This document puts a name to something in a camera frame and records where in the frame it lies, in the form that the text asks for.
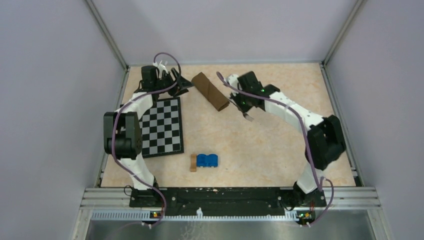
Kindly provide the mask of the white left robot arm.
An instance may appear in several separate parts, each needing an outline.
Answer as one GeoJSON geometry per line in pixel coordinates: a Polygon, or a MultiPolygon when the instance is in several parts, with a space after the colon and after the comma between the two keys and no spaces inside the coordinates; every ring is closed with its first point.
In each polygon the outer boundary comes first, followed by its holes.
{"type": "Polygon", "coordinates": [[[138,89],[115,111],[103,115],[103,147],[115,163],[133,180],[133,187],[143,191],[141,200],[149,207],[160,202],[161,193],[154,175],[142,156],[142,130],[139,119],[158,101],[160,94],[178,96],[188,91],[190,83],[181,67],[167,70],[162,64],[143,66],[138,89]]]}

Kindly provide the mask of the brown cloth napkin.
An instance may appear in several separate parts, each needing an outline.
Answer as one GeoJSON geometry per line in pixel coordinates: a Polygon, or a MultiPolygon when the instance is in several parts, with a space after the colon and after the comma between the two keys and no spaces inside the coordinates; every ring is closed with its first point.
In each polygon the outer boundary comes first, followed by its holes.
{"type": "Polygon", "coordinates": [[[230,101],[228,98],[210,81],[210,79],[203,72],[200,72],[194,76],[191,82],[218,112],[229,106],[230,101]]]}

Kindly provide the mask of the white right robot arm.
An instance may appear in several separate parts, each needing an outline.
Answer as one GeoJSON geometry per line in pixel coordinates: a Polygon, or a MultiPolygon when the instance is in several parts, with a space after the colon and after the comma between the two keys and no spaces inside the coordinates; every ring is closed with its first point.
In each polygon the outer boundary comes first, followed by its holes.
{"type": "Polygon", "coordinates": [[[251,108],[259,108],[302,134],[308,164],[293,186],[293,200],[299,206],[307,206],[314,198],[313,192],[322,190],[324,170],[346,151],[340,119],[304,108],[272,84],[262,85],[253,71],[220,79],[231,89],[229,99],[246,119],[251,108]]]}

